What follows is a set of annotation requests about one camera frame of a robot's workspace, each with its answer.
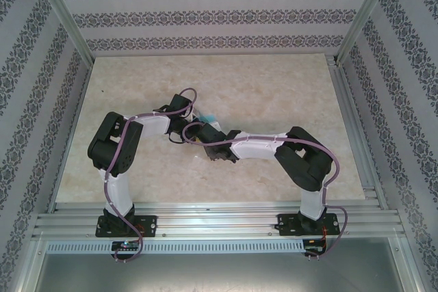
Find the grey metal sheet panel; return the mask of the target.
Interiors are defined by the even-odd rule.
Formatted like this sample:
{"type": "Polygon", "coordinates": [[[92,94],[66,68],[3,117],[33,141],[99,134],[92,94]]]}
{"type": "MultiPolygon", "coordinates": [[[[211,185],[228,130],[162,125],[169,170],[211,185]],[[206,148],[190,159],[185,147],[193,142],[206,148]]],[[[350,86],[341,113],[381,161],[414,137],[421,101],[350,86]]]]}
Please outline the grey metal sheet panel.
{"type": "Polygon", "coordinates": [[[391,238],[344,239],[320,260],[299,253],[45,254],[35,292],[404,292],[391,238]]]}

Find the aluminium mounting rail beam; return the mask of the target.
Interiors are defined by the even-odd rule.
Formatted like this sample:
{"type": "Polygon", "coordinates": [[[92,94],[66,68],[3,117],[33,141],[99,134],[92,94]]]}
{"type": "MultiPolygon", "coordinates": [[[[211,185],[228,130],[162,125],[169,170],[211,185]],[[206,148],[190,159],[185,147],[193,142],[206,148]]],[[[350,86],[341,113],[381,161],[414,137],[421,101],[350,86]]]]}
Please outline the aluminium mounting rail beam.
{"type": "MultiPolygon", "coordinates": [[[[344,236],[399,237],[405,234],[397,210],[384,209],[376,198],[334,201],[332,210],[346,223],[344,236]]],[[[280,213],[295,213],[298,202],[138,203],[138,215],[157,216],[156,239],[277,239],[280,213]]],[[[37,216],[32,238],[94,239],[101,203],[59,203],[37,216]]]]}

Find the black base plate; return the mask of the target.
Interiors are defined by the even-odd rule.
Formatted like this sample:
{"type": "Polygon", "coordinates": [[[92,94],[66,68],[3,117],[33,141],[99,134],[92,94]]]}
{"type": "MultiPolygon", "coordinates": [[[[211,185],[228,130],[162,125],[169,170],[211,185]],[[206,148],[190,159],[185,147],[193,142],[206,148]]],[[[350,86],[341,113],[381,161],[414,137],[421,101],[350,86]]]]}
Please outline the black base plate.
{"type": "Polygon", "coordinates": [[[314,236],[340,234],[339,221],[334,213],[323,213],[318,220],[312,220],[301,213],[278,214],[274,226],[280,236],[314,236]]]}
{"type": "MultiPolygon", "coordinates": [[[[154,237],[157,228],[157,217],[153,215],[135,215],[132,226],[143,237],[154,237]]],[[[119,217],[99,216],[96,237],[138,237],[138,233],[119,217]]]]}

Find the aluminium side rail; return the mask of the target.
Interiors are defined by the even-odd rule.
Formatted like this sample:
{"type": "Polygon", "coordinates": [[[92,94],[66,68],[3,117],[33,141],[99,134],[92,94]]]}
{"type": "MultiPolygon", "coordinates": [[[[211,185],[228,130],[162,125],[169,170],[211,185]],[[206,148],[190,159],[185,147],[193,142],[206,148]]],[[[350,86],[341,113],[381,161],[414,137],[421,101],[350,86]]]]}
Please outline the aluminium side rail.
{"type": "Polygon", "coordinates": [[[379,207],[383,210],[388,210],[389,206],[385,199],[345,74],[342,68],[337,65],[334,56],[326,55],[325,58],[365,196],[368,197],[368,192],[373,190],[379,207]]]}

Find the aluminium frame post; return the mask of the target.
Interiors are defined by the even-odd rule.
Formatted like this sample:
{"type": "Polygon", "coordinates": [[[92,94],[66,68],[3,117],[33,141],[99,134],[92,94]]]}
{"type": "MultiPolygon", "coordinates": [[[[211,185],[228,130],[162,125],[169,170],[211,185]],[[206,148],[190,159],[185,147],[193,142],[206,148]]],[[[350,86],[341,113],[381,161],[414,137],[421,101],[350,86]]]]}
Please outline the aluminium frame post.
{"type": "Polygon", "coordinates": [[[79,52],[82,60],[86,63],[86,66],[92,67],[95,62],[95,57],[92,54],[85,38],[82,36],[79,27],[70,13],[64,0],[49,0],[51,7],[55,11],[61,24],[64,26],[66,32],[70,36],[75,48],[79,52]]]}
{"type": "Polygon", "coordinates": [[[339,47],[339,50],[335,56],[335,62],[338,66],[340,66],[345,62],[351,48],[353,47],[354,43],[359,37],[359,34],[363,29],[363,26],[365,25],[367,19],[371,15],[377,3],[378,0],[363,1],[361,7],[359,8],[359,11],[357,12],[357,15],[355,16],[352,22],[352,25],[350,26],[347,34],[345,35],[345,38],[343,39],[339,47]]]}
{"type": "Polygon", "coordinates": [[[406,237],[394,237],[391,251],[404,292],[425,292],[420,272],[406,237]]]}
{"type": "Polygon", "coordinates": [[[43,235],[33,238],[26,256],[25,272],[20,292],[35,292],[47,251],[43,235]]]}

